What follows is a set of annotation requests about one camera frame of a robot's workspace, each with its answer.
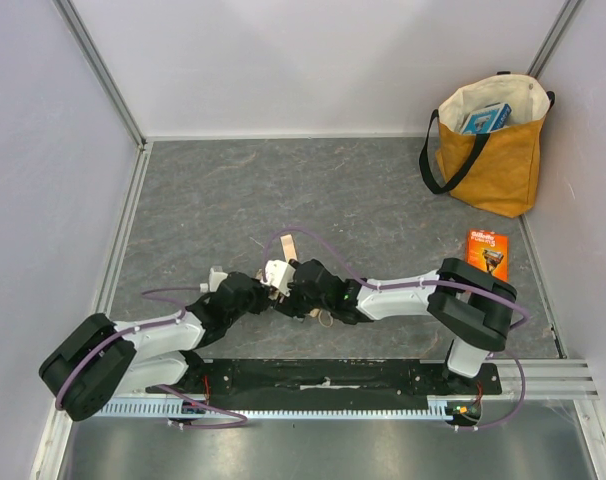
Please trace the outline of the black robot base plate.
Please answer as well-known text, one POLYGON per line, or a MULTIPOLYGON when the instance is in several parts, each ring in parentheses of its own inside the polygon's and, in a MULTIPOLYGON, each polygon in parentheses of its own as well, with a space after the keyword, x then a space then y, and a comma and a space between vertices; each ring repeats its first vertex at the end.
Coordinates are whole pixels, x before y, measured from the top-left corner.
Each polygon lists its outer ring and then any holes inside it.
POLYGON ((420 407, 429 396, 474 398, 502 393, 498 369, 473 379, 447 374, 441 362, 410 359, 213 359, 188 368, 172 386, 209 394, 215 407, 420 407))

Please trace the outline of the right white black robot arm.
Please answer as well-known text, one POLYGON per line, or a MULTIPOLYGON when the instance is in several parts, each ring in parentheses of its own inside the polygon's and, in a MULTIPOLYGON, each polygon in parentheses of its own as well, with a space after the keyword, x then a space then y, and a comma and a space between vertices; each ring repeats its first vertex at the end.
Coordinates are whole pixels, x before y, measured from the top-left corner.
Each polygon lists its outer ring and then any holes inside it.
POLYGON ((290 317, 321 310, 356 325, 430 315, 454 335, 446 371, 469 379, 490 353, 505 349, 517 310, 512 285, 455 258, 421 276, 395 280, 342 279, 315 259, 269 260, 260 281, 279 295, 276 307, 290 317))

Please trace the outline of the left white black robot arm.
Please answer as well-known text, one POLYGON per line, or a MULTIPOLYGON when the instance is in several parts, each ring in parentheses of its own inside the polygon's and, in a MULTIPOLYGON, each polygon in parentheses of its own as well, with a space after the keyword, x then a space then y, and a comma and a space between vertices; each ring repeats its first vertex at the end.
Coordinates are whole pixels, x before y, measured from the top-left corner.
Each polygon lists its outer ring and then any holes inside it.
POLYGON ((92 314, 43 361, 39 377, 57 410, 86 420, 115 396, 179 383, 199 364, 197 349, 222 339, 242 316, 267 310, 270 294, 258 279, 233 272, 167 316, 114 322, 92 314))

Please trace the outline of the beige folding umbrella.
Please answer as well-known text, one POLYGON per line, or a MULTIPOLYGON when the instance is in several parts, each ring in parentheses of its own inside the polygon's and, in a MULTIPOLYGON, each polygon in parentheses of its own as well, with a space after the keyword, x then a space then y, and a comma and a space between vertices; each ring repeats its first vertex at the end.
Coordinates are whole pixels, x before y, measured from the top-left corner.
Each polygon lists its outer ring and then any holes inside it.
MULTIPOLYGON (((284 260, 287 263, 291 263, 292 261, 297 261, 297 251, 294 243, 293 236, 291 234, 284 234, 280 236, 280 242, 283 250, 284 260)), ((265 265, 257 272, 256 278, 260 281, 260 276, 262 270, 265 265)), ((332 315, 326 311, 318 308, 312 309, 307 313, 304 313, 302 316, 296 316, 293 314, 294 310, 292 305, 289 303, 291 300, 290 297, 280 297, 274 301, 273 308, 283 315, 287 315, 291 318, 298 320, 299 322, 303 322, 307 318, 316 319, 318 323, 324 328, 331 328, 334 323, 334 318, 332 315)))

